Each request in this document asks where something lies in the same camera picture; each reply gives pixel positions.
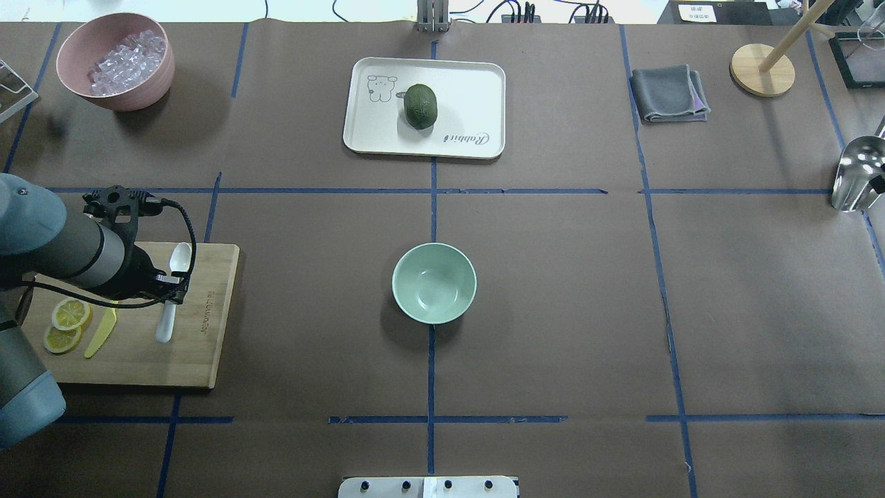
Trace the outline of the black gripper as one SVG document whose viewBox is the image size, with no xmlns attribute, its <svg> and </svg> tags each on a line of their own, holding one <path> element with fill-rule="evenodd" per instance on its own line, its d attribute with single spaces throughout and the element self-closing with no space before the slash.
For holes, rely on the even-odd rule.
<svg viewBox="0 0 885 498">
<path fill-rule="evenodd" d="M 161 286 L 184 286 L 189 285 L 189 274 L 172 273 L 161 274 L 149 257 L 139 246 L 133 246 L 131 257 L 124 268 L 120 278 L 119 299 L 154 299 L 157 303 L 173 303 L 183 305 L 187 295 L 186 289 L 161 289 Z"/>
</svg>

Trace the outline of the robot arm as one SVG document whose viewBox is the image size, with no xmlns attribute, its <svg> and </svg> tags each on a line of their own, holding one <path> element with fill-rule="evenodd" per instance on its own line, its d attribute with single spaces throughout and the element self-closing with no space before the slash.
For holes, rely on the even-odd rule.
<svg viewBox="0 0 885 498">
<path fill-rule="evenodd" d="M 139 218 L 165 207 L 186 211 L 146 190 L 113 185 L 84 195 L 82 212 L 56 193 L 3 174 L 1 188 L 2 289 L 34 288 L 26 275 L 40 274 L 84 291 L 83 300 L 107 308 L 180 305 L 194 270 L 196 240 L 183 269 L 157 269 L 136 245 Z M 2 308 L 1 445 L 11 448 L 59 419 L 66 409 L 56 379 L 35 353 L 19 320 Z"/>
</svg>

